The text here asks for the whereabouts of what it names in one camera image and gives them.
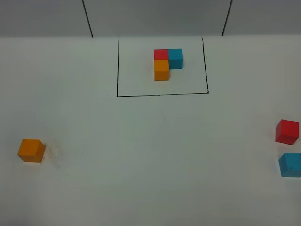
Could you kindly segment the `orange template block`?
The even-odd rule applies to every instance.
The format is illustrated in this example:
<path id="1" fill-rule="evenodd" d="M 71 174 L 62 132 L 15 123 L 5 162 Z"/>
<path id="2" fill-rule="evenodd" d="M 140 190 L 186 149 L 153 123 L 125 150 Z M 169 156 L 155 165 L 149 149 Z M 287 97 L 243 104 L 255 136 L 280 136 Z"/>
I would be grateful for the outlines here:
<path id="1" fill-rule="evenodd" d="M 154 80 L 168 81 L 170 77 L 169 61 L 154 60 Z"/>

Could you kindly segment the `red template block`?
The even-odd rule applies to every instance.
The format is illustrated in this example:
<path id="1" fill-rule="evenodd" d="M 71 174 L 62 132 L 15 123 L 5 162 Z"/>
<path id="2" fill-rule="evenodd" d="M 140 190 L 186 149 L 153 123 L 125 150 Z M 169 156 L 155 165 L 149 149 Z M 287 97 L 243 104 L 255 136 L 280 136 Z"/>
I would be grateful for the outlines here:
<path id="1" fill-rule="evenodd" d="M 168 49 L 155 49 L 154 60 L 168 60 L 169 52 Z"/>

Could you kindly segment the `blue template block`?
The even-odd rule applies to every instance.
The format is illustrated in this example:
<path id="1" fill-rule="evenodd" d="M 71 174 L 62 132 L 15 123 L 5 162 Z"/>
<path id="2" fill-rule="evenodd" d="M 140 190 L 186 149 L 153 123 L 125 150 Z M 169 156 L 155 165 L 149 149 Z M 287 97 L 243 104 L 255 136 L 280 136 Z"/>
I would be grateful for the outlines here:
<path id="1" fill-rule="evenodd" d="M 182 49 L 169 49 L 169 69 L 182 69 L 183 68 L 183 51 Z"/>

